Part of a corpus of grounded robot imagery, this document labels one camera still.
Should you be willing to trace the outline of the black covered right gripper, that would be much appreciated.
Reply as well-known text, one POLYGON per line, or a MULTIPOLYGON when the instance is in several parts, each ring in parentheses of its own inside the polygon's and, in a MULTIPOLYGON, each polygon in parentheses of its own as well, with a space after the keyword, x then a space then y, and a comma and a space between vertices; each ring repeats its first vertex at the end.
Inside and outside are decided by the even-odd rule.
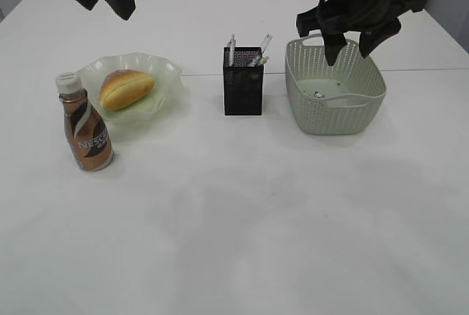
POLYGON ((334 66, 347 45, 346 32, 361 33, 359 49, 366 58, 400 32, 400 15, 420 12, 425 4, 426 0, 319 0, 316 7, 298 14, 296 27, 301 37, 315 30, 322 32, 326 61, 334 66))

